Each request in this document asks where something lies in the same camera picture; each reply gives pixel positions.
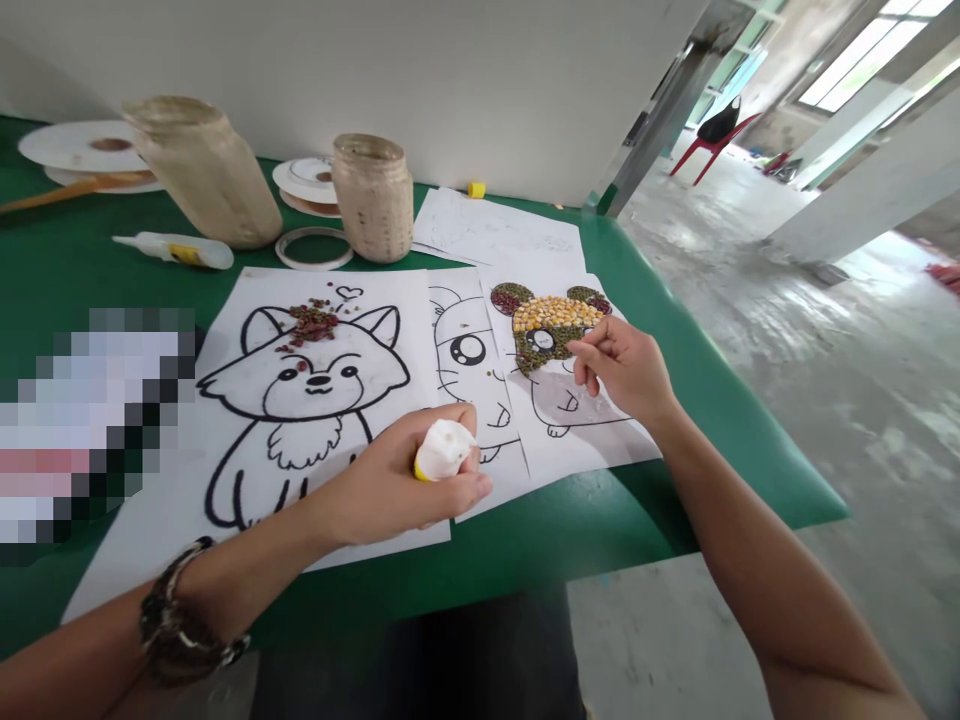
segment finger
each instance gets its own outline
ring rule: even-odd
[[[461,473],[448,480],[423,483],[424,519],[439,522],[463,515],[492,490],[493,482],[483,473]]]
[[[441,419],[458,422],[469,430],[471,435],[477,436],[477,408],[472,403],[451,403],[436,408],[418,410],[415,413],[410,413],[410,415],[416,416],[417,430],[423,433],[420,437],[421,442],[430,426]]]
[[[593,370],[587,373],[587,394],[590,397],[600,394],[600,380],[597,379],[597,374]]]
[[[600,319],[593,330],[588,332],[583,336],[583,341],[588,345],[599,345],[604,340],[613,339],[613,336],[610,333],[610,316],[605,315]]]
[[[480,469],[480,446],[474,445],[470,448],[470,454],[460,463],[460,472],[477,472]]]
[[[587,378],[590,374],[590,368],[588,368],[583,360],[577,358],[573,361],[573,381],[577,385],[583,385],[587,382]]]
[[[582,360],[599,377],[603,377],[604,373],[613,370],[617,364],[616,360],[604,355],[598,348],[579,340],[568,342],[567,350],[576,355],[578,360]]]

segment wooden stick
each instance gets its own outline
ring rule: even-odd
[[[26,210],[27,208],[40,207],[50,203],[60,202],[61,200],[70,200],[71,198],[89,195],[98,190],[110,190],[118,187],[129,187],[131,185],[140,185],[153,180],[153,173],[149,170],[129,173],[110,173],[107,175],[97,175],[84,180],[67,185],[66,187],[51,190],[42,195],[35,195],[23,200],[14,200],[13,202],[0,205],[0,214],[12,212],[14,210]]]

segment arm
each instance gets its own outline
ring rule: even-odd
[[[345,545],[387,540],[473,507],[492,487],[476,472],[478,453],[450,480],[425,483],[412,475],[417,447],[440,417],[476,434],[472,405],[404,416],[346,471],[187,565],[176,597],[230,641],[324,555]],[[140,601],[151,586],[121,595],[0,664],[0,717],[142,715],[134,706],[157,691],[141,676],[146,662],[138,629]]]
[[[569,349],[577,356],[577,382],[596,396],[602,381],[663,452],[710,574],[760,663],[776,716],[920,715],[830,575],[680,407],[656,341],[608,317]]]

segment yellow cap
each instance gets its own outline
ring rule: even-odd
[[[430,478],[423,474],[423,470],[420,469],[420,465],[417,463],[417,459],[413,459],[413,476],[417,480],[423,480],[423,482],[433,482]]]

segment hand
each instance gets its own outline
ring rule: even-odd
[[[617,407],[642,425],[682,412],[657,341],[620,318],[608,315],[582,341],[567,343],[567,349],[577,357],[577,385],[586,385],[596,397],[602,380]]]
[[[455,420],[477,434],[477,410],[469,403],[404,415],[370,443],[353,464],[301,502],[339,545],[369,545],[414,528],[462,515],[490,494],[490,478],[478,472],[473,448],[460,474],[440,482],[413,476],[413,459],[435,420]]]

